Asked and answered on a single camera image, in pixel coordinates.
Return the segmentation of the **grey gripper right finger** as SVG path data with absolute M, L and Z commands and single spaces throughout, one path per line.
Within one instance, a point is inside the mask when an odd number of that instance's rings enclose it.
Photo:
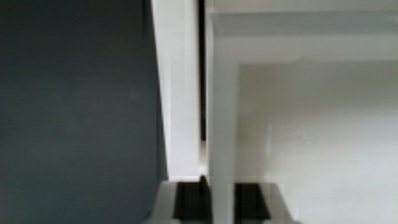
M 235 224 L 293 224 L 275 183 L 235 184 Z

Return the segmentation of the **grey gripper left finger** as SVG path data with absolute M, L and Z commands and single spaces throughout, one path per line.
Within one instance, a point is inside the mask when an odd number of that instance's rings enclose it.
M 212 191 L 206 177 L 197 181 L 164 181 L 144 224 L 212 224 Z

